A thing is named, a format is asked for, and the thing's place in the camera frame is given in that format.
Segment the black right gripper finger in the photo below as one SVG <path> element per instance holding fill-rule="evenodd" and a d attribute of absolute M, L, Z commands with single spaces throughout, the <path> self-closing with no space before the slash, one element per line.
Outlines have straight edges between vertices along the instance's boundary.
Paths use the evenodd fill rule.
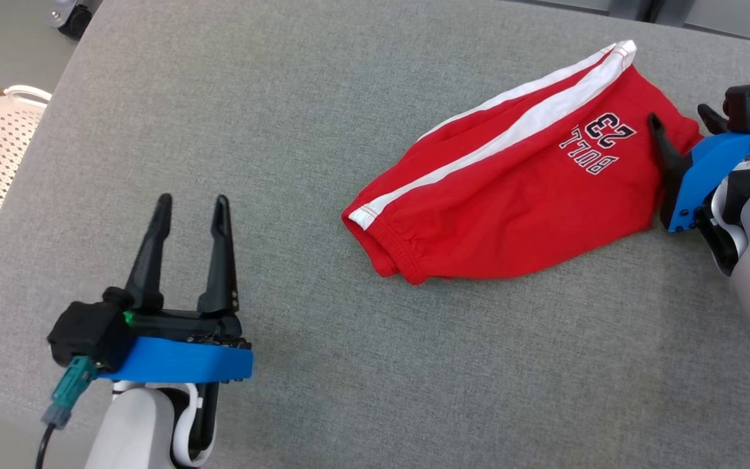
<path fill-rule="evenodd" d="M 729 104 L 721 104 L 721 114 L 708 104 L 697 105 L 697 114 L 709 134 L 725 134 L 729 131 Z"/>
<path fill-rule="evenodd" d="M 648 115 L 648 128 L 652 136 L 652 146 L 657 154 L 658 166 L 663 175 L 673 170 L 684 170 L 688 166 L 688 157 L 682 154 L 671 143 L 664 123 L 655 113 Z"/>

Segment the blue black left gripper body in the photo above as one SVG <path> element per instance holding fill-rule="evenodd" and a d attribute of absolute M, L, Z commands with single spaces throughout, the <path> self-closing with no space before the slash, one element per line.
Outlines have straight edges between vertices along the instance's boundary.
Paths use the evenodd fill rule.
<path fill-rule="evenodd" d="M 141 329 L 120 371 L 101 372 L 113 400 L 98 431 L 101 468 L 200 468 L 216 444 L 220 385 L 250 378 L 251 344 L 235 314 L 199 324 L 170 312 Z"/>

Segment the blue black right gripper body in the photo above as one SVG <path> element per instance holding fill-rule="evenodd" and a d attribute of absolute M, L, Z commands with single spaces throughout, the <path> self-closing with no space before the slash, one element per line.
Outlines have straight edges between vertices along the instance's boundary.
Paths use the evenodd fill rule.
<path fill-rule="evenodd" d="M 748 245 L 741 213 L 750 200 L 750 134 L 709 135 L 685 155 L 687 168 L 664 175 L 660 222 L 672 233 L 699 231 L 718 269 L 731 274 Z"/>

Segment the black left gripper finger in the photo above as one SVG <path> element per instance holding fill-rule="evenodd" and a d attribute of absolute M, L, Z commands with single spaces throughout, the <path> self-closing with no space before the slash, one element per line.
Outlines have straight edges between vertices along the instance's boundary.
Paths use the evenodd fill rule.
<path fill-rule="evenodd" d="M 144 234 L 125 290 L 133 296 L 134 311 L 161 311 L 164 297 L 160 291 L 163 247 L 171 228 L 173 198 L 160 195 Z"/>
<path fill-rule="evenodd" d="M 197 311 L 202 315 L 226 315 L 238 311 L 238 288 L 231 210 L 225 195 L 217 196 L 210 232 L 212 257 L 206 290 L 197 300 Z"/>

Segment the red shorts with white stripes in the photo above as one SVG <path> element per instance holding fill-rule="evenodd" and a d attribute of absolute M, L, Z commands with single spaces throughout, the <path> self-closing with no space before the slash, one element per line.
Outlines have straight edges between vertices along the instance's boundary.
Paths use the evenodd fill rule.
<path fill-rule="evenodd" d="M 526 276 L 652 228 L 663 164 L 699 124 L 633 65 L 632 40 L 498 94 L 427 131 L 342 211 L 384 278 Z"/>

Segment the grey stand leg with caster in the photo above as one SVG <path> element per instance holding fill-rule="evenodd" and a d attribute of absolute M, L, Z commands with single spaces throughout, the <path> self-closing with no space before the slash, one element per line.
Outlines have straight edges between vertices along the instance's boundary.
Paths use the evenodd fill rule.
<path fill-rule="evenodd" d="M 103 2 L 104 0 L 51 0 L 46 22 L 61 35 L 79 41 L 96 9 Z"/>

